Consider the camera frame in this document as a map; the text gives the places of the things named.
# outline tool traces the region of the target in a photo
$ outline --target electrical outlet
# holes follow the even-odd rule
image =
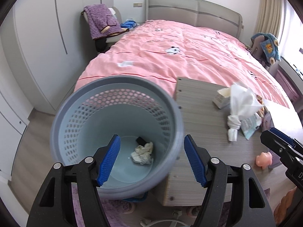
[[[142,3],[134,3],[134,7],[142,7]]]

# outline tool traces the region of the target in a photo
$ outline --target tissue box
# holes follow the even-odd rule
[[[230,88],[223,88],[217,91],[217,95],[213,103],[220,109],[226,107],[230,103]]]

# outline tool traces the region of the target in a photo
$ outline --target beige curtain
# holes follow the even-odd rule
[[[283,13],[283,0],[260,0],[255,33],[271,33],[279,37]]]

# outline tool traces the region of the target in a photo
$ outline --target upholstered headboard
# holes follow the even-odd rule
[[[208,27],[240,37],[242,16],[204,0],[146,0],[145,19],[164,19],[195,27]]]

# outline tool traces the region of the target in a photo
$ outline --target pink toy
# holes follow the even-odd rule
[[[261,153],[256,157],[256,165],[262,167],[264,170],[267,166],[272,164],[272,154],[270,152]]]

